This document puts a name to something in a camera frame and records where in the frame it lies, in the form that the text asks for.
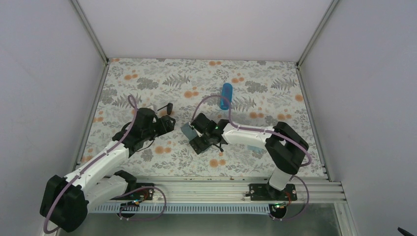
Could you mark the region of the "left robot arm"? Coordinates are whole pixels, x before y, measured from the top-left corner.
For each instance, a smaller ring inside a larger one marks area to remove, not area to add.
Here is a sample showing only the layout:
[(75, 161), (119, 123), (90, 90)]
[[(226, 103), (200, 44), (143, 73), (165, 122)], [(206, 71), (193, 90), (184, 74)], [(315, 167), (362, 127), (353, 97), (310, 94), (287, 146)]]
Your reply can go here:
[(159, 118), (154, 110), (139, 108), (133, 120), (98, 155), (63, 177), (51, 177), (40, 205), (40, 215), (45, 217), (44, 232), (52, 233), (48, 222), (72, 232), (97, 206), (113, 198), (133, 198), (136, 178), (126, 171), (116, 171), (116, 167), (140, 151), (145, 142), (172, 132), (175, 124), (169, 115)]

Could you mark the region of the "grey glasses case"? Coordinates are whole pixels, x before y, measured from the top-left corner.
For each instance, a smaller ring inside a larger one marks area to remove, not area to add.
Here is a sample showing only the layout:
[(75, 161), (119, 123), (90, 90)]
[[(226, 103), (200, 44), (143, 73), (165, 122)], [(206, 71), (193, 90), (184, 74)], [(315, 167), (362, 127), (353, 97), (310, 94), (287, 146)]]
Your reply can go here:
[(198, 133), (196, 132), (195, 129), (193, 129), (189, 123), (185, 123), (181, 128), (182, 133), (184, 134), (184, 136), (189, 140), (193, 140), (194, 138), (196, 138), (198, 136)]

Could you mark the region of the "blue translucent glasses case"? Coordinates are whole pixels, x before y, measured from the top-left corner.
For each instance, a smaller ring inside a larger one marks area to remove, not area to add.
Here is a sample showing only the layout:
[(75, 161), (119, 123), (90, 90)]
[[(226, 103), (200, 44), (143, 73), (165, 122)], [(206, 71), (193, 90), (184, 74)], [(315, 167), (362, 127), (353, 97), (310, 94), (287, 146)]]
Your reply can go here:
[(224, 83), (221, 91), (219, 107), (221, 110), (228, 110), (231, 106), (233, 96), (233, 86), (230, 83)]

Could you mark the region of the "light blue cleaning cloth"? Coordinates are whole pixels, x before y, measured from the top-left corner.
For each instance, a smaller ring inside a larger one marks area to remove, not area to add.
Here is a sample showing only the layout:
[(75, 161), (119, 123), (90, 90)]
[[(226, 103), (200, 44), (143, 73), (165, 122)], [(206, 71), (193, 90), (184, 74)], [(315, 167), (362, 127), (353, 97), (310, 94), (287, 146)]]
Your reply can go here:
[(259, 147), (254, 147), (254, 146), (247, 146), (248, 150), (253, 151), (255, 153), (264, 153), (265, 150), (263, 148), (259, 148)]

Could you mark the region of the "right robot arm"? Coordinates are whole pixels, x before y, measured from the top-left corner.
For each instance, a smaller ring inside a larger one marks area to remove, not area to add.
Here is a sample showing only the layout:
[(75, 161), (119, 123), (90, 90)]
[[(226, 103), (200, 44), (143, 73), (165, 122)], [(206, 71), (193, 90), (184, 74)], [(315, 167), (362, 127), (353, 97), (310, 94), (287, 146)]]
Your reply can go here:
[(266, 187), (267, 196), (279, 200), (285, 194), (285, 187), (304, 159), (310, 164), (308, 143), (287, 123), (275, 126), (257, 127), (234, 123), (228, 119), (215, 122), (203, 113), (188, 123), (191, 134), (189, 144), (200, 154), (211, 147), (222, 149), (223, 145), (248, 145), (264, 149), (275, 164)]

